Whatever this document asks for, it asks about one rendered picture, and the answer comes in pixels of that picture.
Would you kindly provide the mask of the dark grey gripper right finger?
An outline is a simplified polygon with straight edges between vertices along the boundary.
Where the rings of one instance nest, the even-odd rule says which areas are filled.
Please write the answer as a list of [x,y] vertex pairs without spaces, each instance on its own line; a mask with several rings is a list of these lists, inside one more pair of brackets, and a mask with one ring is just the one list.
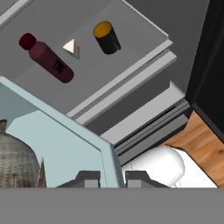
[[127,188],[168,188],[168,185],[151,179],[146,171],[126,171],[125,186]]

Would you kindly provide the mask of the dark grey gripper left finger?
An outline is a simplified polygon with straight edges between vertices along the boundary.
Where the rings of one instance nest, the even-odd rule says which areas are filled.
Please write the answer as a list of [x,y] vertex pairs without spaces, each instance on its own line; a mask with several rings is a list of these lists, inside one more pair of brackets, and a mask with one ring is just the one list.
[[101,172],[100,171],[79,171],[76,178],[72,179],[59,188],[100,188]]

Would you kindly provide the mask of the pale blue tupperware box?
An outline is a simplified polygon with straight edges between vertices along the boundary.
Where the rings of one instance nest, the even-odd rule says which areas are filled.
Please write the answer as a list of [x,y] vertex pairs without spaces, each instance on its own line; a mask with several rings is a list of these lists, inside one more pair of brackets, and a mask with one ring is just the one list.
[[68,116],[0,76],[0,119],[45,163],[46,183],[60,186],[80,171],[99,171],[102,187],[122,187],[113,146]]

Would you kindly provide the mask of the grey fridge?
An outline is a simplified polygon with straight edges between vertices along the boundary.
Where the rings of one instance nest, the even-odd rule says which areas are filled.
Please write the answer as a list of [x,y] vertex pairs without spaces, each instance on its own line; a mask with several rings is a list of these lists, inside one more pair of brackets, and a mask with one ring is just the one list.
[[[113,25],[122,47],[110,55],[93,35],[102,21]],[[27,32],[73,69],[69,83],[54,78],[22,49],[18,41]],[[80,47],[79,59],[63,49],[71,39]],[[0,16],[0,76],[90,130],[117,115],[97,133],[126,164],[141,152],[134,133],[183,104],[183,94],[161,76],[176,59],[171,44],[167,34],[125,0],[17,0]]]

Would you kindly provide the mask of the black fridge door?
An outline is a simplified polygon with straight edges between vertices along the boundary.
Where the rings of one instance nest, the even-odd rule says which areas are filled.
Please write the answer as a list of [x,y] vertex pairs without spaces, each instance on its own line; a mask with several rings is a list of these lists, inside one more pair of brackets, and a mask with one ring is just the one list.
[[209,0],[185,99],[224,143],[224,0]]

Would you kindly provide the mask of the white rounded object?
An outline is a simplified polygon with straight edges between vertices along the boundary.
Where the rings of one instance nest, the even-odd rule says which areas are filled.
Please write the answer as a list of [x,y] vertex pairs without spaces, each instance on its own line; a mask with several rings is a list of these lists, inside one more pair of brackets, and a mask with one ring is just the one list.
[[126,171],[146,171],[151,179],[173,188],[217,188],[217,184],[183,149],[156,147],[122,166]]

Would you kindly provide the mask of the reddish-brown food piece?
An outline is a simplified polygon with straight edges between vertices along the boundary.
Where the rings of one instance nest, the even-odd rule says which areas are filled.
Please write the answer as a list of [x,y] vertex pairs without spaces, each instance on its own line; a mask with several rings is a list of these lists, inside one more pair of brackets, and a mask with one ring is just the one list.
[[45,170],[44,159],[41,159],[36,187],[46,188],[46,170]]

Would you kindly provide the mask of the dark red bottle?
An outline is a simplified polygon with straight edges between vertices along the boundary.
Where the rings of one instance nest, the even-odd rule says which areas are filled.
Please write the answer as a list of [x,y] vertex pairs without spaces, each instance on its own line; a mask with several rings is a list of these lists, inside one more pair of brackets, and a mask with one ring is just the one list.
[[30,57],[62,83],[74,77],[74,71],[44,42],[37,41],[31,34],[24,34],[18,41]]

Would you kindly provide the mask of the white wedge with coloured side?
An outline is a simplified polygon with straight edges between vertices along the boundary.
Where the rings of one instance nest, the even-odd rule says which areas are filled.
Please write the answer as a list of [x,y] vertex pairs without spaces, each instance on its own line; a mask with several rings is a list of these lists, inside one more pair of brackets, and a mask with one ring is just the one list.
[[74,39],[71,39],[66,44],[64,44],[63,49],[76,59],[80,58],[80,47]]

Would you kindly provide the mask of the black cup with orange inside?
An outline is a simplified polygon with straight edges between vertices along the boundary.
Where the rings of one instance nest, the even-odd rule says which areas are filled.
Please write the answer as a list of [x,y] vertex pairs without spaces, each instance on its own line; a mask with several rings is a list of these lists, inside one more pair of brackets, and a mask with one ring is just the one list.
[[93,35],[102,51],[107,55],[122,49],[113,25],[109,21],[100,22],[93,29]]

